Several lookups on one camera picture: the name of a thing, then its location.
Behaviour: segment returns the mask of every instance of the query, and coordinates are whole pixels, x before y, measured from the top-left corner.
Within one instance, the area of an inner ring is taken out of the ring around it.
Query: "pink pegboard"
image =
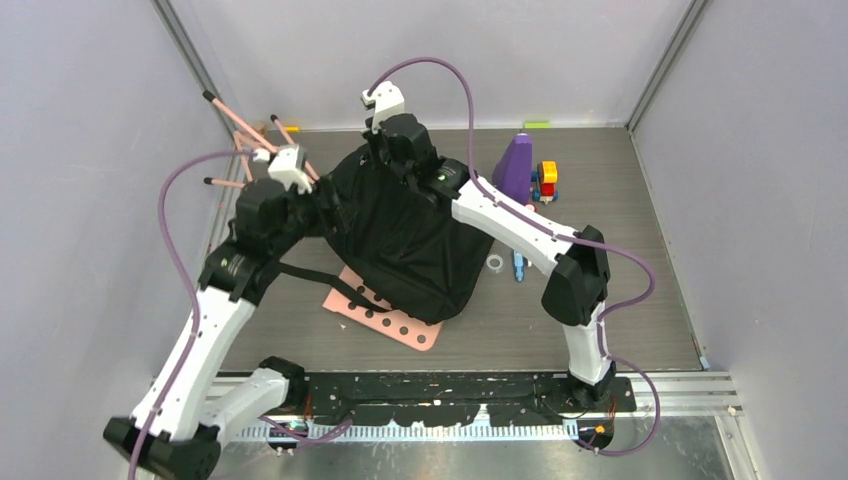
[[[345,267],[339,278],[353,288],[356,288],[363,296],[383,308],[392,308],[391,305],[362,284],[362,279],[353,270]],[[439,331],[442,329],[442,324],[427,325],[426,323],[412,318],[400,310],[390,310],[386,313],[372,312],[363,307],[351,307],[350,300],[339,293],[335,288],[330,290],[327,299],[324,300],[323,307],[331,312],[336,312],[344,315],[351,320],[355,320],[366,327],[376,330],[387,337],[391,337],[398,342],[412,347],[416,350],[425,352],[433,348],[436,343],[436,338],[439,336]]]

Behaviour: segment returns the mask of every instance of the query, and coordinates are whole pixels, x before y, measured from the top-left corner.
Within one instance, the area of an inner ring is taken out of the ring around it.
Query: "backpack strap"
[[[379,305],[371,303],[370,300],[365,298],[361,293],[357,292],[355,288],[346,284],[342,281],[341,278],[335,275],[330,275],[329,273],[318,272],[315,270],[309,270],[308,268],[295,267],[294,265],[289,265],[283,262],[280,262],[277,268],[280,273],[285,273],[286,275],[290,275],[292,277],[301,278],[303,280],[309,280],[310,282],[317,282],[329,285],[338,290],[342,295],[347,297],[347,299],[350,300],[351,303],[359,307],[367,308],[377,313],[386,313],[389,311]]]

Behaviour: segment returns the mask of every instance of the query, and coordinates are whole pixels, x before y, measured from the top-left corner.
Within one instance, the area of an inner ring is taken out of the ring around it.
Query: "white wall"
[[[103,427],[188,312],[159,187],[226,136],[150,2],[5,2],[0,44],[2,476],[115,478]],[[198,170],[169,196],[191,272],[217,198],[200,179],[223,163]]]
[[[696,331],[778,480],[848,469],[846,18],[713,2],[636,135]]]
[[[623,125],[688,1],[181,0],[186,27],[251,120],[276,112],[307,128],[361,128],[359,93],[414,56],[454,63],[475,94],[478,124]],[[395,77],[430,127],[464,125],[447,71]]]

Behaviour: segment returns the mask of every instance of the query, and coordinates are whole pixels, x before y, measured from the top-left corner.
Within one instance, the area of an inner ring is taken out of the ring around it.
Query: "ruler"
[[[316,439],[334,425],[309,422],[309,438]],[[382,427],[352,426],[332,443],[373,442],[485,442],[520,440],[577,440],[576,420],[563,420],[562,425],[492,427],[488,419],[475,420],[465,426],[425,427],[413,424],[401,427],[394,422]],[[271,426],[258,421],[233,439],[235,442],[293,443],[288,437],[272,434]]]

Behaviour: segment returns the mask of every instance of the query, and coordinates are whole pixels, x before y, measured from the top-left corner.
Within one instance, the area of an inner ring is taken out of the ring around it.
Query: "wooden floor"
[[[478,171],[491,178],[513,130],[475,132]],[[466,131],[433,131],[440,154],[466,158]],[[534,161],[555,160],[559,200],[539,213],[557,222],[600,229],[608,243],[647,260],[658,276],[656,293],[643,304],[608,318],[610,350],[642,368],[699,369],[689,322],[667,258],[648,189],[624,129],[552,129],[532,132]],[[356,132],[302,133],[297,136],[321,172],[363,143]],[[500,274],[484,268],[464,312],[447,320],[435,346],[418,352],[356,322],[321,308],[329,287],[280,276],[256,314],[239,334],[224,370],[252,370],[269,355],[321,370],[565,370],[568,353],[560,324],[539,300],[545,279],[529,270],[516,283],[510,251],[495,242],[507,262]],[[323,239],[304,240],[285,261],[338,273],[342,263]],[[609,301],[640,294],[642,270],[610,255]]]

